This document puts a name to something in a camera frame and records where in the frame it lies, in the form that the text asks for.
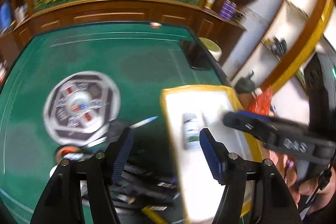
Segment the white pen with blue tip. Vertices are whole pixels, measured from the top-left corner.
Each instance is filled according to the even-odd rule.
[[[147,118],[147,119],[145,119],[145,120],[142,120],[141,122],[137,122],[137,123],[131,125],[129,128],[130,128],[130,129],[135,129],[135,128],[141,127],[141,126],[143,126],[143,125],[145,125],[145,124],[147,124],[147,123],[150,123],[150,122],[156,120],[157,118],[158,118],[158,116],[154,116],[154,117]],[[93,146],[96,146],[96,145],[98,145],[98,144],[100,144],[100,143],[103,143],[105,140],[106,140],[106,137],[102,137],[102,138],[100,138],[100,139],[98,139],[98,140],[95,140],[95,141],[93,141],[93,142],[90,142],[88,145],[86,145],[86,147],[93,147]]]

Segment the hand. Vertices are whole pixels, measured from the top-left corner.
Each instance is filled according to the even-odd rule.
[[[318,180],[319,180],[318,177],[312,178],[302,183],[300,185],[299,190],[297,190],[294,185],[297,179],[294,162],[288,160],[288,156],[276,154],[273,151],[270,151],[269,158],[274,162],[274,164],[277,166],[278,170],[280,171],[281,175],[284,177],[285,182],[289,188],[289,191],[296,203],[296,206],[298,202],[300,201],[301,195],[311,195],[314,193],[318,185]],[[322,209],[330,202],[336,190],[335,169],[332,168],[331,172],[332,172],[332,176],[331,176],[329,184],[323,190],[318,190],[317,192],[318,195],[316,196],[316,200],[314,204],[311,205],[307,214],[311,214],[317,210]]]

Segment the green tabletop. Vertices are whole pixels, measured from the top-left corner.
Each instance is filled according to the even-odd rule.
[[[131,156],[145,168],[174,175],[160,91],[221,84],[215,70],[189,67],[179,40],[194,41],[195,36],[183,27],[155,29],[138,22],[79,25],[31,40],[0,96],[0,197],[18,223],[29,223],[55,165],[59,144],[43,123],[46,98],[62,79],[80,71],[101,72],[117,84],[121,94],[118,119],[133,124],[159,117],[135,130]],[[181,201],[177,204],[175,211],[160,213],[168,222],[183,218]],[[84,208],[84,213],[87,223],[92,223],[89,209]],[[143,221],[152,223],[145,216]]]

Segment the round container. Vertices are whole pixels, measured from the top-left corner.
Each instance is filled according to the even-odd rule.
[[[204,38],[204,37],[199,37],[199,40],[202,41],[202,43],[207,47],[208,51],[212,54],[212,56],[215,58],[215,60],[218,62],[222,55],[222,50],[218,45],[214,42],[211,41],[210,39]]]

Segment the red plastic bag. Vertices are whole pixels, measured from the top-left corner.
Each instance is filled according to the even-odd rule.
[[[273,90],[271,87],[268,87],[262,94],[254,99],[254,102],[249,106],[249,112],[268,116],[272,95]]]

